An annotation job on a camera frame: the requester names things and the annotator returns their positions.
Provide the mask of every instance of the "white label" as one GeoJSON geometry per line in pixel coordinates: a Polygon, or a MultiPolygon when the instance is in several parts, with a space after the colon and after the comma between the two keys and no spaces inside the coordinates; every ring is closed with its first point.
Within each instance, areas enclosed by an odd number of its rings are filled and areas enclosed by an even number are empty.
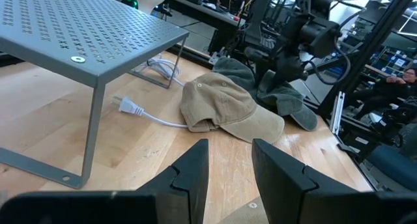
{"type": "Polygon", "coordinates": [[[365,145],[369,143],[369,141],[366,141],[365,139],[362,139],[361,137],[356,137],[356,139],[354,140],[358,141],[359,143],[363,143],[365,145]]]}
{"type": "Polygon", "coordinates": [[[405,61],[404,61],[404,60],[402,60],[402,59],[398,59],[398,60],[395,62],[395,65],[398,65],[398,66],[400,66],[400,67],[402,67],[404,64],[405,64],[405,61]]]}

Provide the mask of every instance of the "green fabric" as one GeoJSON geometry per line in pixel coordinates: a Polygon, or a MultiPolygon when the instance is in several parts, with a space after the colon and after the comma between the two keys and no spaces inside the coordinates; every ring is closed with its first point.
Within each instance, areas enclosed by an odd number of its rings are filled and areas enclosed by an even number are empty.
{"type": "Polygon", "coordinates": [[[213,67],[213,72],[223,74],[234,83],[248,91],[252,98],[262,107],[279,116],[291,116],[303,129],[313,131],[317,127],[317,116],[303,104],[303,96],[289,83],[267,91],[275,73],[269,70],[255,86],[252,71],[235,59],[222,57],[213,67]]]}

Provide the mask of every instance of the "cap brim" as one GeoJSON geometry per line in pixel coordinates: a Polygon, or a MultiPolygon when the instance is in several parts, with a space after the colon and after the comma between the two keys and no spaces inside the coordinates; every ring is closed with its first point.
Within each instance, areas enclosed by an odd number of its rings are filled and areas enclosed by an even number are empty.
{"type": "Polygon", "coordinates": [[[282,117],[258,105],[250,117],[220,127],[249,143],[253,139],[263,139],[268,143],[275,143],[284,130],[284,124],[282,117]]]}
{"type": "Polygon", "coordinates": [[[305,130],[312,132],[317,127],[317,115],[304,104],[300,111],[290,116],[305,130]]]}

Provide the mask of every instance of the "white power cord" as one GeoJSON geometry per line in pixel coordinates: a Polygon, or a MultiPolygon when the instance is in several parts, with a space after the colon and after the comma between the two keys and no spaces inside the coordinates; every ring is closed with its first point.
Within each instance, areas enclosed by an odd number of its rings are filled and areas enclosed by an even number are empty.
{"type": "Polygon", "coordinates": [[[119,97],[114,97],[114,99],[120,101],[119,111],[124,113],[130,113],[135,114],[139,116],[145,115],[146,117],[159,122],[160,124],[164,124],[166,126],[172,126],[172,127],[178,127],[178,128],[187,128],[186,125],[181,124],[174,124],[170,122],[166,122],[164,120],[158,119],[148,113],[145,112],[145,110],[142,107],[139,107],[137,104],[135,104],[129,97],[124,97],[123,99],[120,99],[119,97]]]}
{"type": "Polygon", "coordinates": [[[147,62],[139,65],[138,69],[135,69],[135,72],[142,72],[144,69],[150,68],[151,70],[154,70],[155,72],[159,73],[162,77],[170,80],[171,77],[173,77],[173,80],[177,82],[180,86],[184,86],[182,82],[180,82],[176,77],[180,74],[180,68],[177,67],[177,69],[174,72],[175,69],[175,63],[162,58],[162,54],[159,54],[159,59],[151,58],[147,62]]]}

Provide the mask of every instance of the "tan baseball cap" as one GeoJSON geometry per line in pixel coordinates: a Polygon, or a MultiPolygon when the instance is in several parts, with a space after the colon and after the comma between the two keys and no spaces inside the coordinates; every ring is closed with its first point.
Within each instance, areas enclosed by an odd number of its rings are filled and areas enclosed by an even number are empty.
{"type": "Polygon", "coordinates": [[[284,128],[280,116],[257,105],[246,90],[217,73],[186,83],[180,110],[191,132],[222,128],[250,143],[257,138],[275,143],[284,128]]]}

